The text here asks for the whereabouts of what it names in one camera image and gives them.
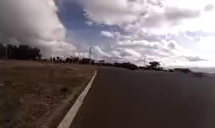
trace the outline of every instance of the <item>white lane line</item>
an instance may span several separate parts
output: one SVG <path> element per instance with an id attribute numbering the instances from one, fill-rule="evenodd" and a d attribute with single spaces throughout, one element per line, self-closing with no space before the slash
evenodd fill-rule
<path id="1" fill-rule="evenodd" d="M 88 85 L 86 86 L 84 91 L 80 94 L 80 96 L 77 98 L 77 100 L 75 101 L 74 105 L 67 112 L 67 114 L 65 115 L 64 119 L 60 122 L 60 124 L 58 125 L 57 128 L 69 128 L 70 127 L 71 123 L 74 120 L 74 117 L 76 116 L 80 106 L 83 103 L 83 100 L 84 100 L 85 96 L 87 95 L 89 89 L 91 88 L 91 85 L 92 85 L 96 75 L 97 75 L 97 71 L 95 71 L 95 73 L 92 76 L 90 82 L 88 83 Z"/>

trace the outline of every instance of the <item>sky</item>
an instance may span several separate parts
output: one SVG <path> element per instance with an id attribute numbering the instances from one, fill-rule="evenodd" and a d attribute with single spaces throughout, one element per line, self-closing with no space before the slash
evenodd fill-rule
<path id="1" fill-rule="evenodd" d="M 0 0 L 0 41 L 43 56 L 215 67 L 215 0 Z"/>

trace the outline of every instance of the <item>dry grass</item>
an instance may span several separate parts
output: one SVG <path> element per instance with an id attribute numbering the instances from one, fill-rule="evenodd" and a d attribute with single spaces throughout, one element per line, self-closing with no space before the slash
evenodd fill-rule
<path id="1" fill-rule="evenodd" d="M 0 62 L 0 128 L 44 125 L 64 100 L 83 90 L 93 71 L 91 66 Z"/>

